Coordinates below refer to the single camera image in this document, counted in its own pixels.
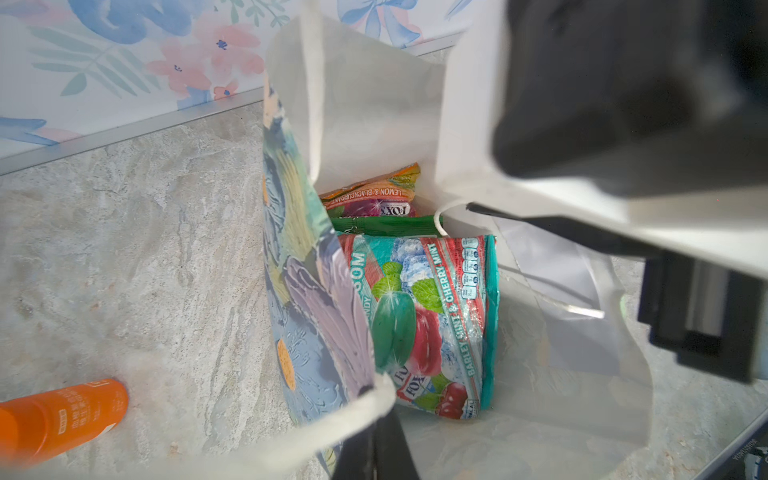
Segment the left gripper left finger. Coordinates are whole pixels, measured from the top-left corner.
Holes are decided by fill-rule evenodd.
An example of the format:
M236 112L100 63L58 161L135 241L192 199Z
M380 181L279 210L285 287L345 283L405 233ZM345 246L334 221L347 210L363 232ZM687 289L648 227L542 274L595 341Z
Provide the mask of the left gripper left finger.
M373 480L375 472L375 437L362 431L343 442L332 480Z

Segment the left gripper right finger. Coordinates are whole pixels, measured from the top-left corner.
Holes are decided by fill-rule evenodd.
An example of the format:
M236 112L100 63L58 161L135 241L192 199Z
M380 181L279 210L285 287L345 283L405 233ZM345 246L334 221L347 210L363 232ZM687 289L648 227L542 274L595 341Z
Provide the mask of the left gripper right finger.
M419 480L397 412L392 409L376 423L376 478Z

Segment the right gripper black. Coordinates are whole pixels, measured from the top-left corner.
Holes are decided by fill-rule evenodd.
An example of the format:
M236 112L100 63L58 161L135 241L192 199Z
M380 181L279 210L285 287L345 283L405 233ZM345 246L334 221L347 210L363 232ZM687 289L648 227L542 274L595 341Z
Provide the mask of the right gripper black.
M766 379L766 280L565 217L526 221L582 247L643 260L638 320L679 364L742 383Z

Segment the floral paper gift bag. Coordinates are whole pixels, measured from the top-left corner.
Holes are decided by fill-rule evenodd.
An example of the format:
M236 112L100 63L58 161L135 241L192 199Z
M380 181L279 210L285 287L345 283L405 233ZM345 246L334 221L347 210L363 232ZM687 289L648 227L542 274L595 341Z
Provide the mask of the floral paper gift bag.
M295 437L331 479L598 479L647 443L610 260L450 220L445 69L318 13L273 38L264 264Z

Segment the teal Fox's mint blossom packet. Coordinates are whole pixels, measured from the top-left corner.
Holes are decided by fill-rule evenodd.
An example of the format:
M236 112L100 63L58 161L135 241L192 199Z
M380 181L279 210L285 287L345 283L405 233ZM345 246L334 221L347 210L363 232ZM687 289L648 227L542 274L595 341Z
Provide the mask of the teal Fox's mint blossom packet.
M339 238L399 403L471 420L493 396L500 274L491 235Z

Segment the green Fox's spring tea packet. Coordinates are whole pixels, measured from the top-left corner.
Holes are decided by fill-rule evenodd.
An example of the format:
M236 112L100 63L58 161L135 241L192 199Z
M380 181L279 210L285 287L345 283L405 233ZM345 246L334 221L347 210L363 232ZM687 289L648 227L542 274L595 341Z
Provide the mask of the green Fox's spring tea packet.
M339 217L332 218L331 223L340 234L386 237L436 237L440 235L431 216Z

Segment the orange Fox's lemon candy packet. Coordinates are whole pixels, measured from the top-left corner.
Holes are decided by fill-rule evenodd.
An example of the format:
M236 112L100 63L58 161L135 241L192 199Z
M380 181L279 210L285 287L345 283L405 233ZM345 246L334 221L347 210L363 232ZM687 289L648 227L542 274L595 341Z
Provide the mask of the orange Fox's lemon candy packet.
M321 194L330 218L414 217L418 163Z

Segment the orange bottle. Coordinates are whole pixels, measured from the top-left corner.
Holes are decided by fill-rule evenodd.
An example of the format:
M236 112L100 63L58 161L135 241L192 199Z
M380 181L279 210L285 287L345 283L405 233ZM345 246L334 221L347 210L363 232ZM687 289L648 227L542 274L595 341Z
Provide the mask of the orange bottle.
M28 468L116 427L129 404L114 379L70 386L1 404L1 465Z

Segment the aluminium frame rail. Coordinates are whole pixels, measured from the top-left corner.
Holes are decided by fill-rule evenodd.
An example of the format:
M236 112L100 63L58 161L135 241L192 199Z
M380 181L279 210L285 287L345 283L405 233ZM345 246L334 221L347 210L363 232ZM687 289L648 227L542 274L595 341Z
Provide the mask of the aluminium frame rail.
M767 417L764 410L695 480L767 480Z

